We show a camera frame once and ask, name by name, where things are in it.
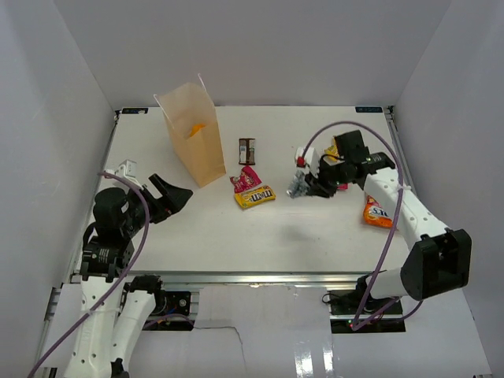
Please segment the silver foil snack packet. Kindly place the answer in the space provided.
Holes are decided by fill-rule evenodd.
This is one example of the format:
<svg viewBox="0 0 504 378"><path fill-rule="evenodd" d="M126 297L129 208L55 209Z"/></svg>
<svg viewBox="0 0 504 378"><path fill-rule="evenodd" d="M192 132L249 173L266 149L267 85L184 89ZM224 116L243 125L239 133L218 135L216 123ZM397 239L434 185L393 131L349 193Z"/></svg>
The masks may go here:
<svg viewBox="0 0 504 378"><path fill-rule="evenodd" d="M299 198L308 195L310 185L306 182L306 174L302 170L297 170L291 183L287 188L287 195L290 198Z"/></svg>

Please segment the small yellow M&M packet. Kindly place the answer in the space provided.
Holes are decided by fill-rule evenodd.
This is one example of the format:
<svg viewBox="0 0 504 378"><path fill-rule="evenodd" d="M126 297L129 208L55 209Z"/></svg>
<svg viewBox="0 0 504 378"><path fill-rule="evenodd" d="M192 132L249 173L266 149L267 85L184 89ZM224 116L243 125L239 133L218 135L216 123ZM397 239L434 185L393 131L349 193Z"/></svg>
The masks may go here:
<svg viewBox="0 0 504 378"><path fill-rule="evenodd" d="M339 151L338 151L338 148L335 144L332 144L330 147L326 148L324 150L324 153L329 155L330 157L334 157L334 158L339 157Z"/></svg>

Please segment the orange Skittles packet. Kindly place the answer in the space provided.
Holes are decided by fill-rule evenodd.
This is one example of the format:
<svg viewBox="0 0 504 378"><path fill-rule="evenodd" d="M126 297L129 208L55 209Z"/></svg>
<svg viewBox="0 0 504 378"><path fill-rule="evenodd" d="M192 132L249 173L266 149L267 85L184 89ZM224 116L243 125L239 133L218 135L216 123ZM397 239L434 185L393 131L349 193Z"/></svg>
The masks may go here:
<svg viewBox="0 0 504 378"><path fill-rule="evenodd" d="M367 225L380 228L391 228L393 225L393 220L371 195L365 196L365 208L362 217Z"/></svg>

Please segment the large orange gummy bag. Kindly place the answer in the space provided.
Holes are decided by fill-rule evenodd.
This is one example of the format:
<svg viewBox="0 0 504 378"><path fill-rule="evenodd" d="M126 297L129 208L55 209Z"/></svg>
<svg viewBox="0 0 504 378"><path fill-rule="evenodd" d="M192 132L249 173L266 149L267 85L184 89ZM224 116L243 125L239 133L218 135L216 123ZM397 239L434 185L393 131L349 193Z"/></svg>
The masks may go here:
<svg viewBox="0 0 504 378"><path fill-rule="evenodd" d="M195 136L200 130L202 130L206 125L205 124L195 124L192 126L191 131L188 135L189 138Z"/></svg>

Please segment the brown chocolate bar wrapper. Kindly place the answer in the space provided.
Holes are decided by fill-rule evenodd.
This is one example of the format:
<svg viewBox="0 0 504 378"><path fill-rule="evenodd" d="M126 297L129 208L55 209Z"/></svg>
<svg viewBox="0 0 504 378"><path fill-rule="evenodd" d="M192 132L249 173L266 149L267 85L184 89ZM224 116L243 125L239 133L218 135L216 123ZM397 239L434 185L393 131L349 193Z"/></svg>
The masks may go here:
<svg viewBox="0 0 504 378"><path fill-rule="evenodd" d="M239 164L255 165L255 138L239 139Z"/></svg>

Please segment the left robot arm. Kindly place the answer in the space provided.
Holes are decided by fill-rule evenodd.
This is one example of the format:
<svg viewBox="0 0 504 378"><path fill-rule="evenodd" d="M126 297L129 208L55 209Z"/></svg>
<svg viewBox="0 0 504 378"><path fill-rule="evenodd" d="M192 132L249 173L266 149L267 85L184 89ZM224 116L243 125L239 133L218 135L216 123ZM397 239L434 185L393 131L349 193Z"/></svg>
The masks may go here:
<svg viewBox="0 0 504 378"><path fill-rule="evenodd" d="M124 280L143 249L132 240L181 211L193 192L157 174L149 180L159 197L126 178L118 179L120 187L107 187L94 197L94 220L83 237L80 266L83 321L76 329L66 377L127 377L147 318L165 308L160 276Z"/></svg>

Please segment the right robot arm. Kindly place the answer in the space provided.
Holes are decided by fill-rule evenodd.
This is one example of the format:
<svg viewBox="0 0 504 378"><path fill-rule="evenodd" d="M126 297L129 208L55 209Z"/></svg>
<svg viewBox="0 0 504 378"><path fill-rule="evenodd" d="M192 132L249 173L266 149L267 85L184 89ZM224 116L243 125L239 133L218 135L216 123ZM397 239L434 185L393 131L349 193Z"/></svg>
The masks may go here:
<svg viewBox="0 0 504 378"><path fill-rule="evenodd" d="M392 229L409 249L401 267L376 269L358 279L351 295L360 311L372 314L388 299L409 296L422 301L465 287L472 251L468 232L434 216L404 184L398 163L384 152L370 152L360 131L338 135L335 142L336 157L311 146L297 149L302 195L330 198L345 183L358 185L391 217Z"/></svg>

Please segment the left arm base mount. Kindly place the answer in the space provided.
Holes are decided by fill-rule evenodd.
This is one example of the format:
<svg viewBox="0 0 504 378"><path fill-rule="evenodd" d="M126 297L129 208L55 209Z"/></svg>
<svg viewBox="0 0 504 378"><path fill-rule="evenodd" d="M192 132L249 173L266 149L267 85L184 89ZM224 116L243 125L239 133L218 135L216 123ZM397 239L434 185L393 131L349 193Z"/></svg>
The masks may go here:
<svg viewBox="0 0 504 378"><path fill-rule="evenodd" d="M165 319L167 317L188 317L191 294L189 291L155 291L154 289L124 290L120 297L120 318L138 321Z"/></svg>

